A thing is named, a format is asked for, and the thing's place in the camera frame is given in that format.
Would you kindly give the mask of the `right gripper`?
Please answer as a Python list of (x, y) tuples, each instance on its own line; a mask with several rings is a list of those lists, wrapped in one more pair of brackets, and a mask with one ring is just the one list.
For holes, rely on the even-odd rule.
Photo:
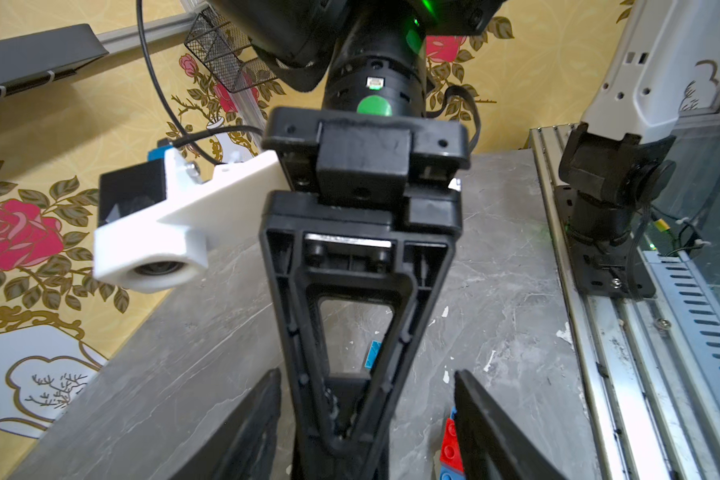
[(269, 195), (260, 228), (294, 409), (292, 477), (386, 479), (396, 406), (463, 231), (451, 183), (470, 167), (467, 130), (278, 107), (262, 144), (296, 191)]

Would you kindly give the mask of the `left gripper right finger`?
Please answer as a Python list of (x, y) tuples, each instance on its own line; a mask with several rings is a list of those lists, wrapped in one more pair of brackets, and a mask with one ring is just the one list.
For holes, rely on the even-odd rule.
[(561, 479), (468, 370), (455, 373), (455, 425), (467, 479)]

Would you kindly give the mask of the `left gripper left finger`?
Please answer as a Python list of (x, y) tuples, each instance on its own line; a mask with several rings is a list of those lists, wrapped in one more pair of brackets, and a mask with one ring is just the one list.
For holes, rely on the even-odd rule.
[(270, 369), (175, 479), (268, 479), (277, 447), (281, 372)]

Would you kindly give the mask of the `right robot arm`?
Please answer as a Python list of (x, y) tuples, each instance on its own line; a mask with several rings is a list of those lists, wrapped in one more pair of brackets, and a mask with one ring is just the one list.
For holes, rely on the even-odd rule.
[[(318, 110), (278, 108), (263, 144), (288, 189), (266, 200), (261, 248), (292, 402), (295, 479), (385, 479), (389, 432), (463, 231), (450, 186), (477, 133), (426, 107), (425, 40), (483, 33), (497, 1), (218, 1), (257, 56)], [(637, 259), (681, 96), (720, 1), (635, 1), (613, 62), (562, 154), (582, 293), (654, 292)]]

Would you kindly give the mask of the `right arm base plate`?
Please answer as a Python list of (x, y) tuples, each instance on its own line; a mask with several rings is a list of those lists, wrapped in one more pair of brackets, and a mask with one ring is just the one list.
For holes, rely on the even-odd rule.
[(579, 293), (633, 299), (655, 296), (626, 211), (581, 195), (568, 185), (557, 186), (554, 199)]

